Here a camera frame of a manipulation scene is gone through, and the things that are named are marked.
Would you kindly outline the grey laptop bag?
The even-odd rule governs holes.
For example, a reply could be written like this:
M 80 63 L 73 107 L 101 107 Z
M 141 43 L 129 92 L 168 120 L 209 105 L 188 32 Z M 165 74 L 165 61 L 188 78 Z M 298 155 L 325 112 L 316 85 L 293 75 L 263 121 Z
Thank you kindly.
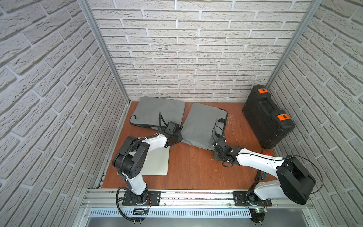
M 159 122 L 161 122 L 162 127 L 168 122 L 181 124 L 184 110 L 185 103 L 180 100 L 142 97 L 130 117 L 130 124 L 155 130 L 158 129 Z M 161 121 L 159 120 L 159 113 L 163 117 Z
M 182 142 L 214 151 L 213 142 L 223 137 L 227 118 L 228 112 L 226 110 L 194 103 L 183 124 Z

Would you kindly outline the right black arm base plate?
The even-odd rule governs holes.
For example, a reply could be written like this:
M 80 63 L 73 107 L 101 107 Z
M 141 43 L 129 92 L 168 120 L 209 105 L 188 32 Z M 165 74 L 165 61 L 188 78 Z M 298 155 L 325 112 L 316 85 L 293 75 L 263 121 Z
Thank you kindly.
M 232 194 L 235 206 L 272 206 L 270 199 L 262 200 L 253 192 L 249 193 L 248 191 L 233 191 Z

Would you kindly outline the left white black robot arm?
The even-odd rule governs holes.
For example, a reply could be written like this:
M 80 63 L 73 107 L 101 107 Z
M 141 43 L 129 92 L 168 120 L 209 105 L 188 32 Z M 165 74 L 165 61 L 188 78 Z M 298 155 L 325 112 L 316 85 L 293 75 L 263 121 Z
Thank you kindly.
M 148 187 L 141 174 L 147 154 L 158 148 L 171 147 L 183 140 L 182 125 L 169 122 L 166 127 L 158 127 L 158 132 L 149 137 L 129 136 L 117 154 L 112 165 L 117 174 L 127 185 L 126 195 L 137 205 L 143 205 L 148 200 Z

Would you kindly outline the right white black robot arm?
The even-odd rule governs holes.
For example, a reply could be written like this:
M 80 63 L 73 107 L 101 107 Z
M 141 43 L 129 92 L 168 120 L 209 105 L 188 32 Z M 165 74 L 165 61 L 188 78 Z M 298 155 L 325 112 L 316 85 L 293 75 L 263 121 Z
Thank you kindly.
M 244 203 L 248 205 L 266 206 L 270 199 L 289 199 L 296 204 L 305 205 L 313 193 L 315 178 L 294 156 L 272 157 L 242 147 L 232 148 L 224 137 L 216 139 L 211 145 L 222 161 L 222 166 L 247 166 L 276 178 L 269 182 L 257 178 L 242 196 Z

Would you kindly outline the silver apple laptop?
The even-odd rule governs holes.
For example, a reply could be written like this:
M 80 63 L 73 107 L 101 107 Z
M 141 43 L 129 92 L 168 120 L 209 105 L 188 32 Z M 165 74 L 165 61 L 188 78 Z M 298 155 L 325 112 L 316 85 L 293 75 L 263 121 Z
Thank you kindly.
M 143 176 L 167 176 L 170 148 L 149 151 L 141 170 Z

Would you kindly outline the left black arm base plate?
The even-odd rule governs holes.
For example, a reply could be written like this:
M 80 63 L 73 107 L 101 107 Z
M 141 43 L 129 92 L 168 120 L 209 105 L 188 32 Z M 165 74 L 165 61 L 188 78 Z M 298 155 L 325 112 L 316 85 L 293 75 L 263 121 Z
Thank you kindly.
M 123 196 L 123 206 L 158 206 L 160 204 L 160 191 L 148 191 L 142 195 L 126 192 Z

